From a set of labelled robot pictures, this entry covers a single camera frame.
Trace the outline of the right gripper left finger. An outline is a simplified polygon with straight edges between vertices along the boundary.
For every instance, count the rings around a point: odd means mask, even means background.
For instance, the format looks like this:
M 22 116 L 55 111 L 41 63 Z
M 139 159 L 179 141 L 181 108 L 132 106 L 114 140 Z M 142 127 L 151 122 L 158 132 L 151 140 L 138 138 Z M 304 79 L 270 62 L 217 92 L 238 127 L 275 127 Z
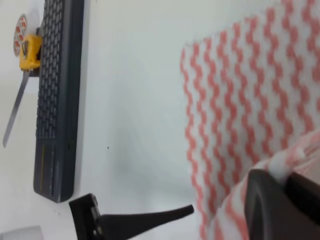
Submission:
M 291 202 L 285 185 L 261 169 L 248 174 L 244 214 L 251 240 L 318 240 L 315 224 Z

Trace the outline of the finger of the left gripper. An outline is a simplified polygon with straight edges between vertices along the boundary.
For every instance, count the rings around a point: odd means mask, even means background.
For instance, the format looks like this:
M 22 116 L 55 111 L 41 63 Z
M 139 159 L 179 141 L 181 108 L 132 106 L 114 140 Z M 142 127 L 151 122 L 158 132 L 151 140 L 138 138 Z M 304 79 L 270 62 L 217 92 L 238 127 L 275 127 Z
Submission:
M 140 214 L 104 214 L 99 217 L 99 233 L 104 238 L 133 238 L 161 225 L 194 213 L 194 207 Z

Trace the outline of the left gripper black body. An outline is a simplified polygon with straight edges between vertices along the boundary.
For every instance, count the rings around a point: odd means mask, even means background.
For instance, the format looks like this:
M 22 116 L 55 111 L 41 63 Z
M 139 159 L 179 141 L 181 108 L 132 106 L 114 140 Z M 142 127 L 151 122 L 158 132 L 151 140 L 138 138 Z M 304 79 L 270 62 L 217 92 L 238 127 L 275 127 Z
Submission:
M 69 203 L 75 232 L 78 240 L 103 240 L 97 220 L 101 216 L 98 201 L 92 193 L 86 194 Z

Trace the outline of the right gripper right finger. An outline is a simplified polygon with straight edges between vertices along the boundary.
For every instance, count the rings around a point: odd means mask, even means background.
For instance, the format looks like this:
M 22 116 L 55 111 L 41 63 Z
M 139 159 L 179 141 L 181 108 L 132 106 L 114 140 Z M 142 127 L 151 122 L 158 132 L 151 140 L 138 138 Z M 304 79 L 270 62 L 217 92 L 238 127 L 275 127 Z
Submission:
M 316 225 L 320 224 L 320 185 L 300 175 L 292 173 L 284 187 L 287 197 L 300 212 Z

